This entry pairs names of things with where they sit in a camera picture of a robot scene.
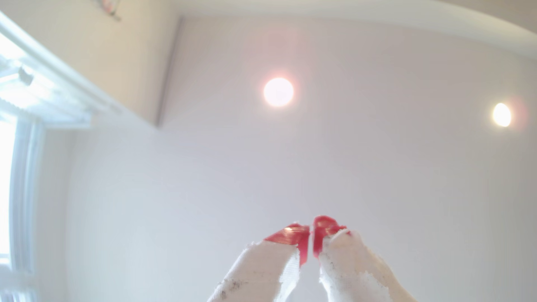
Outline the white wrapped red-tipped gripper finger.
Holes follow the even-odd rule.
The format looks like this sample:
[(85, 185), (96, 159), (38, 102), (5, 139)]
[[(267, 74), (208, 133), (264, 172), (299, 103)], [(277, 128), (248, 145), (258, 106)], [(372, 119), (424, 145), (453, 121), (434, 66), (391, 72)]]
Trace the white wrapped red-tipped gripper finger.
[(249, 245), (208, 301), (286, 301), (308, 257), (310, 227), (292, 223)]
[(329, 216), (314, 219), (313, 255), (328, 301), (416, 301), (357, 231)]

